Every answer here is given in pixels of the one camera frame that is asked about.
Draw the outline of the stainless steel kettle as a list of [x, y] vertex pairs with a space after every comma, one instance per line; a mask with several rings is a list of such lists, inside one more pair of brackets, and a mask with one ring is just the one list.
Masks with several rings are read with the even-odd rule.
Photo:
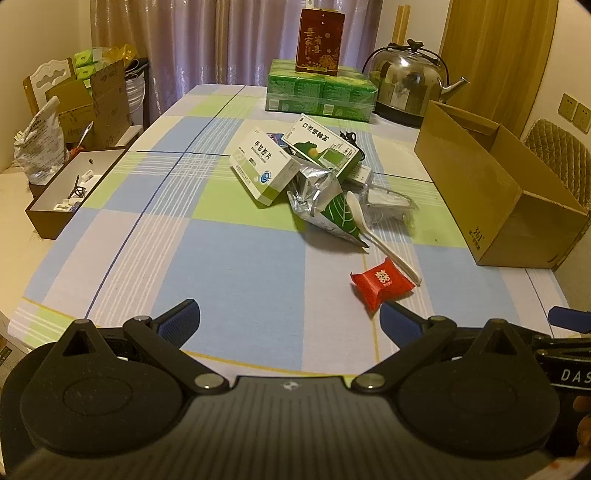
[[413, 128], [421, 127], [430, 101], [446, 103], [469, 84], [464, 76], [451, 83], [444, 59], [412, 39], [375, 50], [362, 72], [378, 88], [375, 113]]

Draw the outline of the green boxes stack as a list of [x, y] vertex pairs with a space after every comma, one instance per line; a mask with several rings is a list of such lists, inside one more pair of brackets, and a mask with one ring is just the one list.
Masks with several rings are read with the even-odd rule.
[[72, 57], [76, 78], [81, 80], [87, 90], [91, 88], [90, 77], [110, 65], [109, 48], [95, 47], [77, 52]]

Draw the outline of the silver foil pouch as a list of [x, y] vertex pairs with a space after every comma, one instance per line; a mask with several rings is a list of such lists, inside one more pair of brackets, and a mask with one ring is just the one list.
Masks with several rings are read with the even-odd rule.
[[297, 175], [287, 185], [287, 200], [301, 220], [353, 245], [368, 247], [361, 239], [341, 184], [332, 171], [301, 161]]

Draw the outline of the white green medicine box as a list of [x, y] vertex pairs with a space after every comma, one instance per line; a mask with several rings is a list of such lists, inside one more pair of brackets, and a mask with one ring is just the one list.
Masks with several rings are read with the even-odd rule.
[[239, 142], [229, 163], [252, 198], [264, 206], [273, 204], [301, 168], [297, 158], [259, 128]]

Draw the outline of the wall socket panel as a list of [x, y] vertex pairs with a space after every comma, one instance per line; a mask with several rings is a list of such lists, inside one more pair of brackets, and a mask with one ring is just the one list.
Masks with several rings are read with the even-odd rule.
[[578, 103], [572, 123], [578, 130], [587, 134], [591, 126], [591, 109], [582, 103]]
[[568, 122], [572, 122], [575, 116], [576, 108], [578, 106], [578, 101], [564, 93], [562, 95], [559, 107], [558, 107], [558, 114], [566, 119]]

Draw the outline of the green tissue multipack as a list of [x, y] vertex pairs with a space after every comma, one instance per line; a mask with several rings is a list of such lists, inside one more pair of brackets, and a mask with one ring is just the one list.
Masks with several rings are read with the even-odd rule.
[[353, 67], [338, 75], [298, 72], [294, 60], [273, 59], [267, 75], [266, 111], [303, 113], [367, 122], [375, 109], [377, 86]]

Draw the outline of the purple curtain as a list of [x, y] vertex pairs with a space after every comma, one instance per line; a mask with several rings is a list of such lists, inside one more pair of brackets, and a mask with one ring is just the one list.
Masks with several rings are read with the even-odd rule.
[[95, 46], [129, 44], [148, 61], [156, 119], [199, 84], [266, 85], [274, 59], [294, 59], [304, 1], [93, 1]]

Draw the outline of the white plastic bag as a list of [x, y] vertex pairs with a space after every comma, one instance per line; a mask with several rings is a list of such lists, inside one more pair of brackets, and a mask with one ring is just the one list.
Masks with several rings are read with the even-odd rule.
[[14, 140], [14, 161], [33, 185], [46, 185], [67, 159], [63, 131], [57, 110], [60, 100], [53, 96]]

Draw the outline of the quilted chair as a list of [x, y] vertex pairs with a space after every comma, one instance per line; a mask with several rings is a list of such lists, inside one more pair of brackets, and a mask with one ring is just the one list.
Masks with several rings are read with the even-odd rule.
[[579, 204], [590, 209], [590, 151], [574, 135], [547, 119], [537, 120], [525, 145], [559, 177]]

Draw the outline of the open cardboard box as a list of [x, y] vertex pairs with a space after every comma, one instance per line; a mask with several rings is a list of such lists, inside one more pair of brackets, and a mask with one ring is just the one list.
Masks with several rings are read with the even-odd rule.
[[590, 213], [506, 127], [432, 101], [415, 153], [480, 266], [554, 268]]

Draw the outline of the white green oral-liquid box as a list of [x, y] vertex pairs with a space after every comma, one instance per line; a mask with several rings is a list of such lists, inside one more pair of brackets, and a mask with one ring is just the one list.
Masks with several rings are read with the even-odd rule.
[[305, 160], [330, 170], [339, 182], [345, 180], [362, 159], [358, 147], [304, 114], [283, 135], [283, 141]]

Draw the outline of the white plastic spoon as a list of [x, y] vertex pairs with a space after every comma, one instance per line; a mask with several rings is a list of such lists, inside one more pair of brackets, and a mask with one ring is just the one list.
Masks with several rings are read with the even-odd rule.
[[412, 280], [417, 286], [420, 286], [423, 282], [422, 276], [409, 264], [404, 258], [399, 256], [393, 248], [391, 248], [385, 241], [383, 241], [377, 234], [370, 230], [369, 225], [366, 222], [363, 209], [356, 195], [349, 191], [345, 194], [346, 203], [349, 205], [349, 210], [352, 212], [353, 221], [356, 223], [356, 227], [359, 228], [365, 236], [369, 237], [405, 274]]

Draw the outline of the cardboard box on floor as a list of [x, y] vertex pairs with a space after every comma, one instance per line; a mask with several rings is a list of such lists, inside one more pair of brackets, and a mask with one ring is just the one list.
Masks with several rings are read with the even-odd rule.
[[122, 60], [110, 64], [90, 77], [90, 89], [82, 80], [62, 82], [46, 92], [46, 99], [57, 97], [57, 117], [68, 145], [74, 145], [93, 123], [82, 145], [89, 149], [114, 147], [130, 126], [129, 105]]

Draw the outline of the blue dental floss box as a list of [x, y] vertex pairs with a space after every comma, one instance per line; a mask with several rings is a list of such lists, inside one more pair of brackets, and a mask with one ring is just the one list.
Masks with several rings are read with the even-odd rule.
[[269, 136], [277, 144], [280, 144], [281, 142], [283, 142], [283, 133], [269, 133]]

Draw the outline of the red candy box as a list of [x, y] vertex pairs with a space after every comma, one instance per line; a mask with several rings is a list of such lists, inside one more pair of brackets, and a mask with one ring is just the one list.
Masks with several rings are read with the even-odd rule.
[[403, 275], [390, 258], [360, 274], [349, 274], [370, 312], [376, 312], [389, 300], [410, 293], [415, 284]]

